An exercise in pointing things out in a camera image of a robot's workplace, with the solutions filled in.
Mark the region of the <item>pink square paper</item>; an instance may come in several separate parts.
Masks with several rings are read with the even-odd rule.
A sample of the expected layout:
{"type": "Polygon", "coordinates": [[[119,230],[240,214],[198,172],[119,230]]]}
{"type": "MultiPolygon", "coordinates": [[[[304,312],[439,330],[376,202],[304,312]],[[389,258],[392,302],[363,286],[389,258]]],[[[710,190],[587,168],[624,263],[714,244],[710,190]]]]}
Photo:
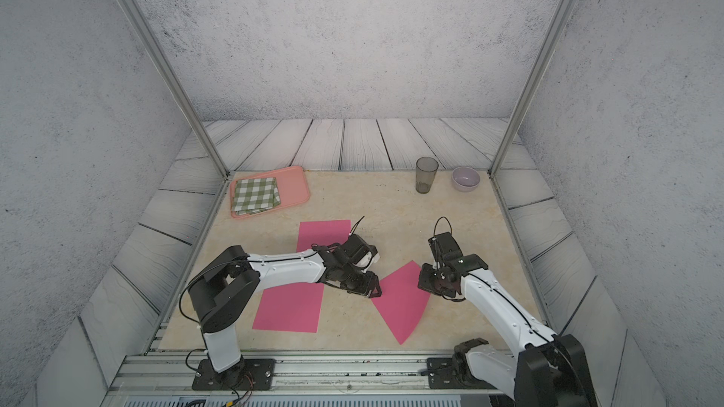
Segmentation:
{"type": "Polygon", "coordinates": [[[418,287],[422,268],[414,261],[385,277],[380,286],[382,295],[373,299],[388,329],[403,345],[422,320],[431,294],[418,287]]]}

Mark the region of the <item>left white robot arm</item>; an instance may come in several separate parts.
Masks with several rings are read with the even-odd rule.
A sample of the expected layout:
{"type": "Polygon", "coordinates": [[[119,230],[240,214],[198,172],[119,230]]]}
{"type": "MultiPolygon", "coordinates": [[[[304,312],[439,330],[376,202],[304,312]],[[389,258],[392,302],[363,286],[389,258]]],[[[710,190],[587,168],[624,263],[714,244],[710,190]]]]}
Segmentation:
{"type": "Polygon", "coordinates": [[[382,296],[371,266],[377,248],[351,234],[343,243],[314,244],[295,254],[248,254],[231,246],[188,282],[188,294],[207,352],[207,363],[217,374],[242,368],[236,322],[253,295],[269,288],[295,284],[323,284],[367,299],[382,296]]]}

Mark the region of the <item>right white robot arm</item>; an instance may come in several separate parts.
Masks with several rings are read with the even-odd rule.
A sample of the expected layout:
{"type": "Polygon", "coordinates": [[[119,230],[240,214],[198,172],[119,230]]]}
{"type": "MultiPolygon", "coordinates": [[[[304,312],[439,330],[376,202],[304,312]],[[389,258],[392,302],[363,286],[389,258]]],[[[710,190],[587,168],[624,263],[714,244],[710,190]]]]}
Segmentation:
{"type": "Polygon", "coordinates": [[[510,352],[475,338],[450,358],[427,361],[432,389],[496,388],[518,406],[595,406],[583,345],[537,320],[499,283],[477,254],[463,254],[453,235],[428,240],[433,264],[420,270],[419,289],[448,301],[468,301],[496,329],[510,352]]]}

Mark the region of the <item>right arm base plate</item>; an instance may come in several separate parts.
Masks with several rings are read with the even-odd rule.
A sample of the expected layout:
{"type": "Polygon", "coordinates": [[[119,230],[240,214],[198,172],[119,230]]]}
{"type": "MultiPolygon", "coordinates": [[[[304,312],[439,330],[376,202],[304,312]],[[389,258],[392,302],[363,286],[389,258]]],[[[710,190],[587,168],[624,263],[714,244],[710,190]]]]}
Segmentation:
{"type": "Polygon", "coordinates": [[[453,357],[431,357],[426,360],[428,387],[433,390],[488,390],[494,386],[475,379],[462,369],[453,357]]]}

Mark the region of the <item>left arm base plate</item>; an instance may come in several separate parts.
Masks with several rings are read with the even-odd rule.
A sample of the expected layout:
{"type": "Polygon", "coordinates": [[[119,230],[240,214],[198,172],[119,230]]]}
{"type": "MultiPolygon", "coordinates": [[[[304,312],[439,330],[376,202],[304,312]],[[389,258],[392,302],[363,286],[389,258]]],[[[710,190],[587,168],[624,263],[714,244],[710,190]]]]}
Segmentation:
{"type": "Polygon", "coordinates": [[[241,359],[230,369],[217,372],[209,359],[196,369],[193,391],[269,391],[272,388],[274,359],[241,359]]]}

